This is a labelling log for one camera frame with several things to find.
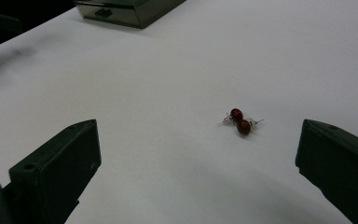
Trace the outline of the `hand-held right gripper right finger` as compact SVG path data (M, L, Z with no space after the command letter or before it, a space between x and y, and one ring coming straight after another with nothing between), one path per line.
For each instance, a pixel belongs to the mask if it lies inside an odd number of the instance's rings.
M317 120L303 121L299 172L352 224L358 224L358 137Z

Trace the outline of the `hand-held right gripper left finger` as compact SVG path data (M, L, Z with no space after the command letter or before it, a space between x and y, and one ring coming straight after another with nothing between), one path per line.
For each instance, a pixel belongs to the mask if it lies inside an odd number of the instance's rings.
M97 121L73 124L9 169L16 224L64 224L102 163Z

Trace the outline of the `red bead earring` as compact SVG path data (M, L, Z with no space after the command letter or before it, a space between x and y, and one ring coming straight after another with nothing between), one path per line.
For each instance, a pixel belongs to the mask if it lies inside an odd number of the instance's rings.
M243 120L243 113L238 108L233 108L227 113L223 122L225 124L237 124Z
M242 119L237 122L237 131L241 135L248 135L260 122L262 122L262 119L261 120L254 120L251 118Z

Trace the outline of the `smoky transparent jewelry box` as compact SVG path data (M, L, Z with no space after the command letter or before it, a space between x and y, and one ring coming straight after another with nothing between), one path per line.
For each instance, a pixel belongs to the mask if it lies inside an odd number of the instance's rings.
M144 29L180 6L185 0L74 0L74 2L76 5L84 2L112 7L133 7L140 21L140 27L137 29Z

